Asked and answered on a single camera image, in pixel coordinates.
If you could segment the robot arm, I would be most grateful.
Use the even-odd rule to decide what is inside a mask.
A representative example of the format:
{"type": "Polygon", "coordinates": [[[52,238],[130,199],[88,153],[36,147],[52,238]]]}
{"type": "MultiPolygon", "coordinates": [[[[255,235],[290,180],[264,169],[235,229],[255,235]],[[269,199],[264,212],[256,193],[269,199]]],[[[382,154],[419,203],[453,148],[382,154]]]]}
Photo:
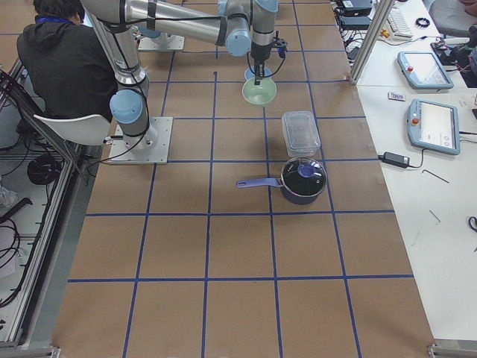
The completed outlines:
{"type": "Polygon", "coordinates": [[[277,1],[218,1],[215,15],[167,1],[81,4],[115,72],[119,91],[110,109],[131,151],[146,151],[158,141],[148,113],[149,78],[139,52],[181,51],[187,38],[223,47],[234,57],[247,58],[246,84],[258,95],[271,79],[265,66],[271,52],[286,57],[287,43],[275,29],[277,1]]]}

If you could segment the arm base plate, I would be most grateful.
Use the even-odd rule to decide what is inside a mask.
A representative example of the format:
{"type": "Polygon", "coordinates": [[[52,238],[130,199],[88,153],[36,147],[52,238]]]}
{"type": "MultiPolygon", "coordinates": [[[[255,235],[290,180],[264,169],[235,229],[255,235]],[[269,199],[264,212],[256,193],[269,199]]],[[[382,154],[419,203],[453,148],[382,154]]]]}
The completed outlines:
{"type": "Polygon", "coordinates": [[[138,137],[124,135],[120,125],[116,125],[115,135],[122,136],[122,138],[113,140],[107,164],[166,164],[173,118],[171,116],[153,116],[149,119],[149,123],[149,129],[145,135],[138,137]]]}
{"type": "Polygon", "coordinates": [[[156,38],[141,38],[138,49],[141,52],[182,51],[184,49],[184,43],[184,37],[161,33],[161,35],[156,38]]]}

